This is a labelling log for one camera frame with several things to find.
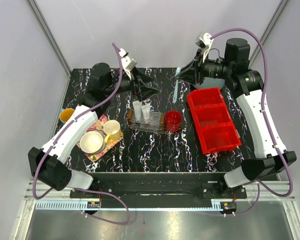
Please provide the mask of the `white toothpaste tube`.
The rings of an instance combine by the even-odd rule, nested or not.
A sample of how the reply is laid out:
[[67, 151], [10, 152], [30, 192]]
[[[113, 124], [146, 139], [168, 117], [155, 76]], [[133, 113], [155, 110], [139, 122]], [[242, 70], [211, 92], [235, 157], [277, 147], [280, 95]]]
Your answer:
[[142, 117], [145, 123], [150, 121], [151, 104], [147, 103], [141, 106]]
[[132, 106], [133, 106], [133, 111], [134, 111], [134, 116], [135, 116], [135, 120], [136, 121], [140, 121], [141, 117], [142, 117], [142, 102], [135, 100], [132, 102]]

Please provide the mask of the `clear holder with wooden ends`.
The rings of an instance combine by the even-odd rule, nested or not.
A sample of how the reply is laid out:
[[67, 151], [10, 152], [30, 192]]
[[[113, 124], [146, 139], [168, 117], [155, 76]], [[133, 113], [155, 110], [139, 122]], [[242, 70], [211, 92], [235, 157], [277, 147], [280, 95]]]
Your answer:
[[136, 120], [134, 110], [130, 109], [126, 119], [128, 126], [132, 130], [156, 134], [164, 134], [166, 131], [165, 114], [161, 112], [151, 111], [148, 120], [144, 120], [143, 117], [140, 120]]

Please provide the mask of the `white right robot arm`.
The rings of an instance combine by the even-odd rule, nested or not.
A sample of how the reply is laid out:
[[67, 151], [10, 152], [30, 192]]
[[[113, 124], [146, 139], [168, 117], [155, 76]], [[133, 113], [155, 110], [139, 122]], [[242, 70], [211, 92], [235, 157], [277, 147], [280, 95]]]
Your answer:
[[218, 184], [218, 194], [229, 198], [235, 193], [235, 187], [287, 171], [297, 156], [294, 151], [286, 149], [276, 130], [266, 103], [266, 79], [249, 68], [248, 41], [243, 38], [228, 39], [224, 57], [215, 61], [209, 59], [212, 43], [209, 34], [199, 37], [195, 57], [181, 69], [177, 79], [192, 85], [202, 84], [205, 78], [223, 79], [245, 116], [255, 158], [243, 160]]

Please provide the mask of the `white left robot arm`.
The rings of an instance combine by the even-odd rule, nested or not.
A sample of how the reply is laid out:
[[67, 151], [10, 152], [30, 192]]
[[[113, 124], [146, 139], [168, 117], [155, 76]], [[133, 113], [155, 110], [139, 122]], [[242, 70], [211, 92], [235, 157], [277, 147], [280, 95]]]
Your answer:
[[85, 93], [70, 119], [41, 148], [29, 150], [28, 161], [34, 180], [56, 191], [74, 188], [88, 198], [96, 196], [99, 189], [94, 178], [84, 171], [67, 168], [68, 155], [84, 132], [107, 110], [114, 94], [131, 92], [139, 101], [144, 101], [159, 92], [149, 86], [150, 82], [152, 78], [136, 67], [115, 75], [108, 64], [95, 64], [90, 70]]

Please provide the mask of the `blue and white toothbrush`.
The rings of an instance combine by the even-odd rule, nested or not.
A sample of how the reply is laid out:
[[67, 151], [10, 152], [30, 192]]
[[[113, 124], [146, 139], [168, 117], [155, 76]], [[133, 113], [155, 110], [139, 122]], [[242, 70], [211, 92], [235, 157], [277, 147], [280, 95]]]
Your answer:
[[[181, 67], [177, 67], [176, 71], [175, 71], [175, 76], [177, 76], [180, 72], [181, 72]], [[172, 103], [175, 104], [177, 102], [177, 98], [178, 98], [178, 84], [179, 81], [178, 79], [175, 80], [175, 86], [174, 86], [174, 92], [173, 92], [173, 99], [172, 99]]]

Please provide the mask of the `red translucent cup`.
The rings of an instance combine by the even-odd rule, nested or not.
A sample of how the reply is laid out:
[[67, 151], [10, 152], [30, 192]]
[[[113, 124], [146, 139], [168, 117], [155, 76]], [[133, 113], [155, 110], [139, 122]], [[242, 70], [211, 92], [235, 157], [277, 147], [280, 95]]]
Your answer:
[[180, 112], [171, 110], [165, 114], [165, 128], [169, 132], [178, 132], [182, 123]]

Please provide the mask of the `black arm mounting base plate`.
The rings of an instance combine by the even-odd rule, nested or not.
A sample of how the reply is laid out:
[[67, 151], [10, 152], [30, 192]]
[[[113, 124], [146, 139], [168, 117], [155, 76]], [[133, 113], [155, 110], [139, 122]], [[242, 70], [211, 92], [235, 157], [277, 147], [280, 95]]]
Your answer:
[[223, 172], [97, 172], [94, 191], [116, 196], [188, 195], [201, 199], [246, 199], [243, 186], [228, 188]]

